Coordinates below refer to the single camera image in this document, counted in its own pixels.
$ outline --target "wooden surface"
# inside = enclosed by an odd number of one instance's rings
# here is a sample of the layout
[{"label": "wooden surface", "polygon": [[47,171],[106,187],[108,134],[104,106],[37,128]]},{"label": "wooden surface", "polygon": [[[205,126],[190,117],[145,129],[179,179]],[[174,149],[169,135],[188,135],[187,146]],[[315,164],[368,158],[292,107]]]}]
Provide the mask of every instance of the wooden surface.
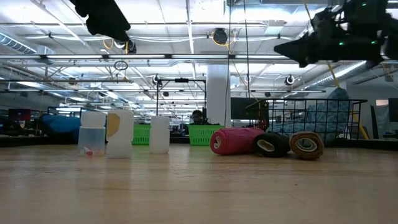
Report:
[{"label": "wooden surface", "polygon": [[216,156],[173,145],[131,160],[73,146],[0,149],[0,223],[398,223],[398,153],[319,161]]}]

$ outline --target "pillar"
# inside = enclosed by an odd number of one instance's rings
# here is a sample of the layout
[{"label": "pillar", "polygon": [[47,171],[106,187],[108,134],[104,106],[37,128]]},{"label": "pillar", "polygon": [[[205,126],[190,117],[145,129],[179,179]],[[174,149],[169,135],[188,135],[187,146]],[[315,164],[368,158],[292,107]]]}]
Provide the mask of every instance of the pillar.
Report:
[{"label": "pillar", "polygon": [[227,65],[208,65],[207,118],[212,124],[231,126],[231,88],[228,81]]}]

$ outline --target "blue fabric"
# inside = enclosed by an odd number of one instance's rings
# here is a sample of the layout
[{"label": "blue fabric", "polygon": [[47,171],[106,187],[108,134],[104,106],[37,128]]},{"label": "blue fabric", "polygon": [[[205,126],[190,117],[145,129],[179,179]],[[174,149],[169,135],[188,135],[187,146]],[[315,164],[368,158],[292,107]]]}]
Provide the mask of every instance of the blue fabric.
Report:
[{"label": "blue fabric", "polygon": [[43,123],[45,123],[54,134],[72,133],[73,140],[78,142],[80,118],[47,115],[43,116],[42,120]]},{"label": "blue fabric", "polygon": [[[329,95],[328,99],[348,100],[349,96],[346,90],[337,88]],[[348,124],[348,116],[349,101],[329,101],[328,103],[324,101],[310,105],[306,109],[304,119],[295,123],[276,124],[270,126],[267,131],[277,132],[288,137],[300,131],[312,131],[328,144],[339,133],[344,132]]]}]

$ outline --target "black screen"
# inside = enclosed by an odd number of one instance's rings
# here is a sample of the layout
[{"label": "black screen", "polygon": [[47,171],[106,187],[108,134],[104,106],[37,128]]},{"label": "black screen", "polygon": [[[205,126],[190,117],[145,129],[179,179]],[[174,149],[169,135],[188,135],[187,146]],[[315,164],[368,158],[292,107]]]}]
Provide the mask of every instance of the black screen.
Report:
[{"label": "black screen", "polygon": [[388,99],[390,122],[398,122],[398,98]]}]

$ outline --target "green basket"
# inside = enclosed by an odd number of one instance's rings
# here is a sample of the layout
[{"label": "green basket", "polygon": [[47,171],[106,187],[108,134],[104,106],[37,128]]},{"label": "green basket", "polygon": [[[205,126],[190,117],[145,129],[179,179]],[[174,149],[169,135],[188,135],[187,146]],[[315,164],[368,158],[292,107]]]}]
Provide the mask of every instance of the green basket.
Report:
[{"label": "green basket", "polygon": [[188,125],[191,146],[209,146],[213,133],[223,127],[221,125]]},{"label": "green basket", "polygon": [[136,124],[134,125],[134,139],[131,141],[133,145],[149,145],[150,125]]}]

